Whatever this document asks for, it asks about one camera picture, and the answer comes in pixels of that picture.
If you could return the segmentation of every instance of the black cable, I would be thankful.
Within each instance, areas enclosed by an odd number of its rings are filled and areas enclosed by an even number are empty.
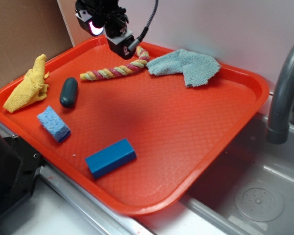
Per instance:
[[[151,14],[151,16],[150,16],[150,18],[149,18],[149,20],[148,20],[148,23],[147,23],[146,26],[144,27],[143,32],[142,32],[141,35],[138,36],[137,39],[135,39],[134,42],[132,42],[131,45],[128,47],[128,49],[129,49],[130,51],[134,51],[135,48],[136,48],[136,46],[137,46],[139,43],[141,43],[142,40],[144,39],[144,37],[146,36],[146,34],[147,34],[148,30],[149,30],[149,25],[150,25],[150,23],[151,23],[151,21],[152,21],[154,15],[156,14],[156,11],[157,11],[157,8],[158,8],[158,1],[159,1],[159,0],[155,0],[155,6],[154,6],[153,11],[152,11],[152,14]]]
[[[158,8],[158,2],[159,2],[159,0],[156,0],[156,1],[155,1],[155,6],[154,6],[153,11],[152,11],[152,14],[151,14],[151,16],[150,16],[150,18],[149,18],[149,20],[148,20],[148,23],[146,24],[146,26],[145,26],[143,32],[141,33],[141,35],[138,37],[138,40],[139,40],[140,42],[143,40],[143,38],[144,38],[144,37],[146,36],[146,34],[147,34],[147,31],[149,30],[150,23],[151,23],[151,21],[152,21],[154,15],[156,14],[156,11],[157,11],[157,8]]]

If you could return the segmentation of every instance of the light blue sponge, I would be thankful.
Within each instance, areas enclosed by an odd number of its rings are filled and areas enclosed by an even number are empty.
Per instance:
[[[197,87],[207,84],[221,65],[212,56],[180,49],[151,60],[147,67],[154,75],[183,73],[185,86]]]
[[[71,133],[68,126],[50,106],[43,113],[39,114],[37,118],[58,142],[64,141]]]

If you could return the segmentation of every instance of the blue foam block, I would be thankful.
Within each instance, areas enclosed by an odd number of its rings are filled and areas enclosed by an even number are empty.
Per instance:
[[[112,170],[136,158],[136,153],[127,139],[123,139],[98,153],[86,158],[85,161],[94,178],[99,178]]]
[[[58,142],[64,141],[71,133],[69,127],[50,106],[43,113],[39,114],[37,118]]]

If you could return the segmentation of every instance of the rope toy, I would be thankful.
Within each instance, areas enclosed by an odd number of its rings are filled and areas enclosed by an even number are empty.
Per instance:
[[[138,46],[135,54],[138,56],[138,59],[126,66],[120,65],[118,67],[114,67],[113,69],[109,68],[98,71],[88,71],[86,73],[82,73],[80,75],[80,79],[82,81],[96,81],[133,74],[143,69],[149,61],[149,53],[142,47]]]

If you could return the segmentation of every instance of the dark green soap bar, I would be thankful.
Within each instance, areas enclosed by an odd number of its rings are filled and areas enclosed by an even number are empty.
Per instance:
[[[69,77],[65,80],[61,95],[60,103],[65,108],[71,108],[75,105],[77,95],[77,80],[73,77]]]

